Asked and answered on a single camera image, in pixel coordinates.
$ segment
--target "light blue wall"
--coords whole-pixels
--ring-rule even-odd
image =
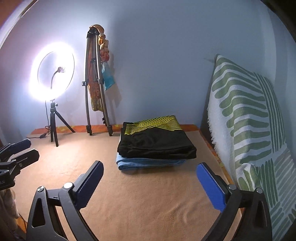
[[[34,57],[52,42],[69,44],[75,56],[58,111],[70,125],[86,125],[81,82],[92,24],[102,25],[110,41],[111,123],[176,115],[181,124],[199,126],[217,53],[269,78],[277,74],[274,26],[259,0],[39,0],[0,49],[0,101],[7,103],[0,127],[8,142],[47,125],[44,103],[30,96],[28,81]],[[91,111],[93,125],[101,120]]]
[[[276,44],[274,90],[284,119],[286,142],[296,157],[296,43],[280,19],[270,10],[269,15]]]

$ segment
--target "fabric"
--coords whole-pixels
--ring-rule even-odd
[[[168,167],[180,165],[185,162],[182,160],[162,160],[149,158],[124,158],[119,153],[116,156],[116,164],[121,171],[137,168]]]
[[[102,63],[102,74],[104,78],[105,90],[109,89],[112,85],[115,84],[114,78],[112,76],[110,67],[107,62]]]
[[[15,204],[15,193],[11,188],[0,191],[0,218],[4,220],[11,231],[17,230],[19,213]]]
[[[158,127],[168,131],[182,130],[176,117],[174,115],[154,118],[150,120],[143,120],[136,123],[127,123],[124,134],[132,135],[149,128]]]
[[[196,158],[196,148],[185,132],[179,129],[176,118],[167,116],[157,119],[124,122],[117,152],[127,158]]]
[[[91,53],[92,53],[92,41],[94,39],[91,39],[90,46],[89,46],[89,60],[88,60],[88,66],[87,69],[89,70],[89,93],[91,97],[91,107],[93,111],[103,111],[103,107],[101,104],[101,92],[100,92],[100,86],[99,82],[96,79],[96,73],[94,69],[94,64],[91,63]]]
[[[216,56],[208,105],[215,150],[243,190],[264,190],[273,240],[296,218],[296,168],[271,82]]]
[[[226,178],[199,131],[186,132],[197,148],[197,158],[179,166],[121,172],[115,165],[119,133],[89,136],[58,134],[59,147],[48,138],[32,139],[40,158],[16,176],[17,208],[27,219],[38,186],[60,188],[74,182],[95,160],[104,164],[104,175],[87,206],[80,210],[98,240],[200,241],[220,212],[215,210],[196,177],[196,167],[206,162]],[[62,208],[57,207],[70,241],[76,240]],[[225,240],[231,240],[239,223],[237,215]]]

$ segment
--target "green striped pillow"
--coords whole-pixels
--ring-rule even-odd
[[[271,82],[216,56],[208,105],[215,149],[243,190],[264,190],[273,240],[296,218],[296,168]]]

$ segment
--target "folded clothes stack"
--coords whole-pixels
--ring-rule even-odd
[[[124,122],[117,148],[119,170],[178,165],[196,158],[196,148],[174,115]]]

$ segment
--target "mattress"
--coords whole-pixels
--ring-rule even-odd
[[[58,134],[60,146],[49,138],[32,139],[38,162],[16,177],[16,202],[27,219],[38,186],[60,188],[84,173],[95,160],[104,164],[104,176],[81,214],[100,241],[198,241],[220,212],[215,210],[196,177],[196,166],[206,162],[226,182],[215,156],[199,131],[186,132],[197,148],[197,158],[175,167],[121,172],[115,163],[119,133],[89,136]],[[69,240],[73,237],[61,208],[57,207]],[[239,223],[235,218],[225,240]]]

